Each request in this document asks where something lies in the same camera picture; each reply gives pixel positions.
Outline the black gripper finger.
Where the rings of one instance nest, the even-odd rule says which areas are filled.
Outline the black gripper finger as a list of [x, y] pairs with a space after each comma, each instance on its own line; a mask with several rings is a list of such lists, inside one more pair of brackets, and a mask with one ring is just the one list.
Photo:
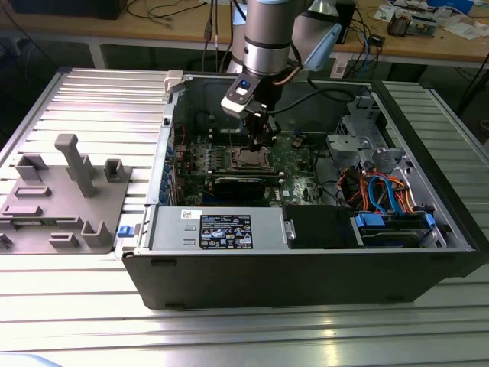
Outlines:
[[249, 150], [259, 150], [261, 146], [257, 143], [257, 134], [260, 128], [260, 117], [259, 113], [250, 112], [247, 116], [247, 129], [248, 129], [248, 149]]
[[273, 116], [262, 114], [257, 123], [257, 148], [270, 147], [277, 140], [278, 125]]

